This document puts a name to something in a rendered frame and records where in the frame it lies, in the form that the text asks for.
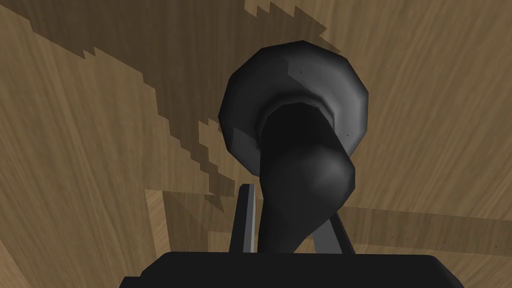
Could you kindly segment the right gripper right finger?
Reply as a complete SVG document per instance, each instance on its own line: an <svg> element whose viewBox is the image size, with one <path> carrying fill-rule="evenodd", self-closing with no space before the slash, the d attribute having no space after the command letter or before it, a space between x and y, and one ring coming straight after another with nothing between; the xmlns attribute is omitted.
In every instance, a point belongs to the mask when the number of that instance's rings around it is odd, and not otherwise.
<svg viewBox="0 0 512 288"><path fill-rule="evenodd" d="M312 233L316 254L347 254L356 252L337 212Z"/></svg>

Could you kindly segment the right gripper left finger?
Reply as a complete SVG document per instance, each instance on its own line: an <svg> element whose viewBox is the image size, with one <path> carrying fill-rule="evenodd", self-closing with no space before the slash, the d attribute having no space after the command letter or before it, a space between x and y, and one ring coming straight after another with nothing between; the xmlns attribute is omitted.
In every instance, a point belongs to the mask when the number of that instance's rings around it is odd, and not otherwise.
<svg viewBox="0 0 512 288"><path fill-rule="evenodd" d="M255 251L255 220L255 185L244 183L238 191L228 250L230 253L253 253Z"/></svg>

